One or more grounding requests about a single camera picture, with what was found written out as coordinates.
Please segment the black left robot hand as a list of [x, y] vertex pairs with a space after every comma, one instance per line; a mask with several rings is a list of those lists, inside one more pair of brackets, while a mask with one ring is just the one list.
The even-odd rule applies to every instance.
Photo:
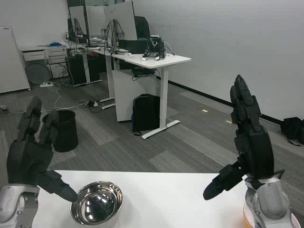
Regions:
[[41, 100], [35, 96], [21, 116], [17, 138], [7, 157], [9, 184], [39, 186], [48, 193], [75, 202], [77, 193], [55, 171], [48, 171], [53, 158], [52, 145], [59, 129], [59, 112], [53, 109], [45, 123], [41, 123]]

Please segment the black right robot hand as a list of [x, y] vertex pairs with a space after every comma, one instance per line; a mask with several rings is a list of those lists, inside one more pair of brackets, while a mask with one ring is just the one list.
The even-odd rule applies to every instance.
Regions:
[[234, 139], [238, 151], [237, 161], [226, 165], [203, 192], [203, 198], [210, 200], [223, 191], [229, 191], [247, 176], [250, 187], [257, 190], [276, 174], [274, 153], [267, 130], [260, 124], [261, 111], [254, 95], [241, 75], [237, 75], [230, 89], [233, 106], [231, 119], [237, 125]]

